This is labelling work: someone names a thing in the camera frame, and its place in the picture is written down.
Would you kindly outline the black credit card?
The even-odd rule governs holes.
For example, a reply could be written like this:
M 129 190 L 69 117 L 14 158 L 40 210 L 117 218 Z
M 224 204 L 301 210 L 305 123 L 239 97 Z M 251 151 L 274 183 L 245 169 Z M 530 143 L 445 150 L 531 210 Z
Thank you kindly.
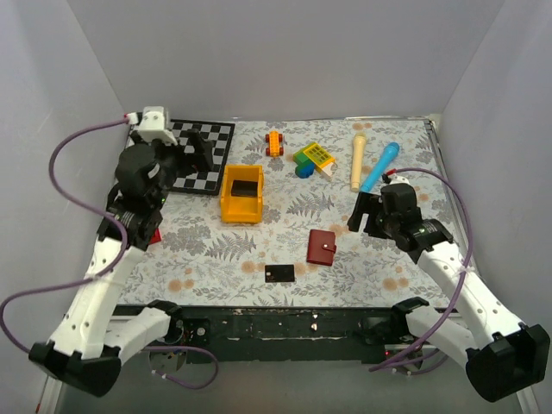
M 266 283 L 292 283 L 295 281 L 293 264 L 265 265 Z

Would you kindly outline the red leather card holder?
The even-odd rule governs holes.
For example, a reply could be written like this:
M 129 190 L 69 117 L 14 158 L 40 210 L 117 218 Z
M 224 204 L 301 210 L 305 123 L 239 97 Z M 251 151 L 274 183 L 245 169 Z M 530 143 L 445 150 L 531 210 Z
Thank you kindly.
M 306 261 L 331 267 L 336 254 L 336 234 L 332 231 L 312 229 L 309 234 Z

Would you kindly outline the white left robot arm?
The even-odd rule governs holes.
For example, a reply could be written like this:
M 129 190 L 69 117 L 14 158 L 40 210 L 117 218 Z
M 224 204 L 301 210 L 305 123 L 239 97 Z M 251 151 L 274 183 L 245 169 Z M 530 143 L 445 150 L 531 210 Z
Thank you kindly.
M 179 307 L 162 300 L 108 330 L 122 289 L 162 222 L 169 191 L 177 179 L 213 168 L 212 142 L 196 129 L 183 137 L 183 143 L 166 144 L 132 133 L 132 145 L 119 156 L 83 284 L 50 338 L 29 351 L 28 358 L 48 375 L 90 395 L 105 395 L 124 363 L 150 343 L 173 345 L 184 335 Z

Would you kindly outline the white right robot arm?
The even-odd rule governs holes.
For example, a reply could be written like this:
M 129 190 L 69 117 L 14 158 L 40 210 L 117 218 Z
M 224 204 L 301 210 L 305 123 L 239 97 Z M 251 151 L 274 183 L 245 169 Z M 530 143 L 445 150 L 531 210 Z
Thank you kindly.
M 414 188 L 394 180 L 379 194 L 361 192 L 348 220 L 350 230 L 391 239 L 447 295 L 464 322 L 446 320 L 431 336 L 426 331 L 440 315 L 427 304 L 396 305 L 390 322 L 399 342 L 415 337 L 464 367 L 475 391 L 496 402 L 543 381 L 550 337 L 539 324 L 524 323 L 503 306 L 480 276 L 462 264 L 453 236 L 436 219 L 424 219 Z

